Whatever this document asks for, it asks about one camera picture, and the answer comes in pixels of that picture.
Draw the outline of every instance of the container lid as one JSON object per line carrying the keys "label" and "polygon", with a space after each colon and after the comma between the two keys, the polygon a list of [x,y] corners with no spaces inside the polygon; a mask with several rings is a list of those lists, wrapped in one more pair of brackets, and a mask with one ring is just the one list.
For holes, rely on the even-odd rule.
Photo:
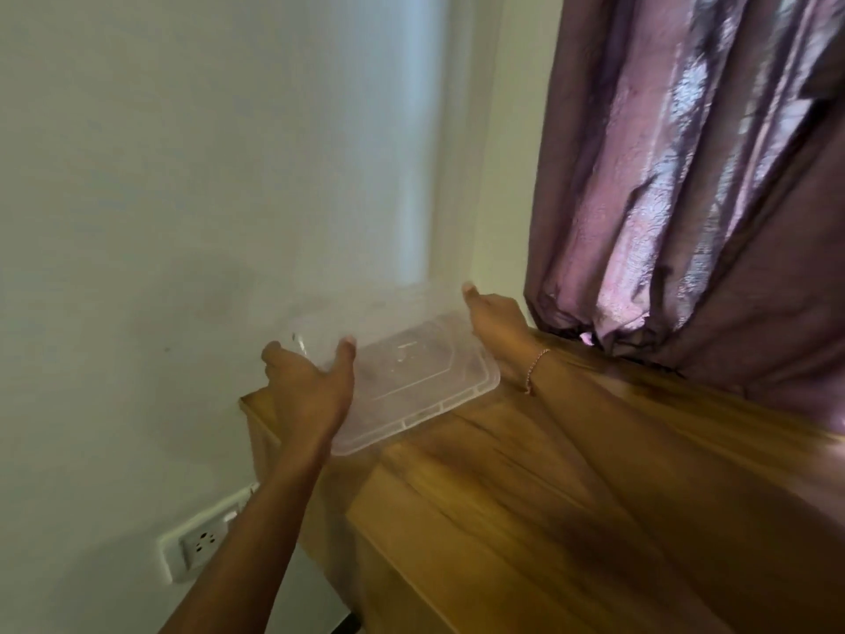
{"label": "container lid", "polygon": [[341,338],[357,339],[353,405],[333,454],[352,454],[499,384],[499,367],[454,292],[432,284],[368,291],[290,323],[283,344],[323,369]]}

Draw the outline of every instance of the forearm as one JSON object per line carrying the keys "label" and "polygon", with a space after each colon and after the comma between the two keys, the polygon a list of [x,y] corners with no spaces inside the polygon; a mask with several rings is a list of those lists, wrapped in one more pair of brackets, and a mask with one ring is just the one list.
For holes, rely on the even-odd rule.
{"label": "forearm", "polygon": [[162,634],[264,632],[322,461],[280,453]]}
{"label": "forearm", "polygon": [[727,623],[824,631],[845,622],[845,540],[825,516],[640,414],[554,352],[533,383],[556,427]]}

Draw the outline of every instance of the power socket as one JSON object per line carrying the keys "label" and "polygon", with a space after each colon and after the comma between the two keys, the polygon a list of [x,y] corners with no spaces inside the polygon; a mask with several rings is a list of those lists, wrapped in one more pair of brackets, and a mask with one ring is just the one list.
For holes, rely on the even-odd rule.
{"label": "power socket", "polygon": [[258,483],[250,485],[159,537],[158,549],[168,582],[189,581],[199,574],[257,488]]}

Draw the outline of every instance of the hand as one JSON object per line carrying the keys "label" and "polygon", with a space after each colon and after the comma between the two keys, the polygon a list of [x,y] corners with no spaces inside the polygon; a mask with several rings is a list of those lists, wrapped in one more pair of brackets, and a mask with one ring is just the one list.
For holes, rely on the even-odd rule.
{"label": "hand", "polygon": [[323,372],[307,358],[270,342],[261,352],[273,395],[276,417],[287,431],[290,454],[324,461],[331,440],[353,404],[355,340],[344,338],[337,346],[331,370]]}
{"label": "hand", "polygon": [[513,298],[494,293],[482,296],[471,282],[464,285],[463,293],[472,330],[499,362],[502,377],[524,386],[528,369],[545,347],[532,334],[520,306]]}

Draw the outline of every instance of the wooden desk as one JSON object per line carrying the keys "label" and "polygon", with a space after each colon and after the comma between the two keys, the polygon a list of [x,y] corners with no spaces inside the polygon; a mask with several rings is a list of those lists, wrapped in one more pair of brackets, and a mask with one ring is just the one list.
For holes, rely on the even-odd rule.
{"label": "wooden desk", "polygon": [[[610,394],[845,522],[840,437],[558,345]],[[284,428],[265,390],[242,409],[260,480]],[[330,461],[300,543],[368,634],[727,631],[549,422],[502,386]]]}

